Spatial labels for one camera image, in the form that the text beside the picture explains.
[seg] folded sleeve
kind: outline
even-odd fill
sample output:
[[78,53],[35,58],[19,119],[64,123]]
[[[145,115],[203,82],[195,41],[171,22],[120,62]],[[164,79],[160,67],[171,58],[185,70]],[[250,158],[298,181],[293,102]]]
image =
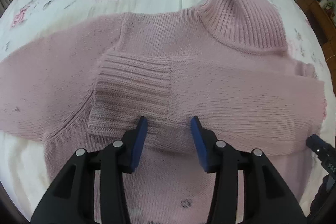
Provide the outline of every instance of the folded sleeve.
[[115,46],[125,14],[99,17],[30,42],[0,63],[0,130],[43,141],[88,97],[100,56]]

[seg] ribbed collar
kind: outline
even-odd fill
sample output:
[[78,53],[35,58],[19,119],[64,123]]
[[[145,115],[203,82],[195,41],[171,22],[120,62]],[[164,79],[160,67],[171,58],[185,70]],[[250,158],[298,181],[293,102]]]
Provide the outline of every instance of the ribbed collar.
[[281,17],[267,0],[206,0],[196,9],[211,35],[229,47],[255,54],[287,51]]

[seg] blue gripper pad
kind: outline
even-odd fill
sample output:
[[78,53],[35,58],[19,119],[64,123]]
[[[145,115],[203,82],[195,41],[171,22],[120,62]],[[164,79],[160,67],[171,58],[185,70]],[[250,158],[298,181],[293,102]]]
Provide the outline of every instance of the blue gripper pad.
[[203,167],[204,171],[207,172],[209,169],[208,165],[208,152],[205,147],[202,135],[201,135],[201,130],[202,128],[199,128],[198,123],[194,118],[191,119],[191,134],[193,135],[197,155],[198,155],[198,160],[201,166]]
[[143,144],[145,143],[146,135],[148,129],[148,122],[145,117],[141,117],[138,125],[137,125],[137,138],[135,140],[133,149],[132,149],[132,160],[131,160],[131,169],[134,171],[140,162],[140,157],[143,149]]

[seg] metal pin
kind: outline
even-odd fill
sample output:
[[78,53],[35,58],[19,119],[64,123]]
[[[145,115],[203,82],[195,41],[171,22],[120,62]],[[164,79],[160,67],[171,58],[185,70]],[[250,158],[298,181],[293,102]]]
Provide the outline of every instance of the metal pin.
[[118,148],[118,147],[122,147],[123,146],[123,142],[121,140],[117,140],[113,142],[113,146]]
[[260,157],[263,154],[263,152],[260,149],[257,148],[257,149],[253,150],[253,154],[255,154],[256,156]]
[[85,154],[85,149],[84,148],[80,148],[76,150],[76,155],[77,156],[83,156]]
[[219,147],[219,148],[224,148],[226,146],[226,142],[225,141],[217,141],[216,146]]

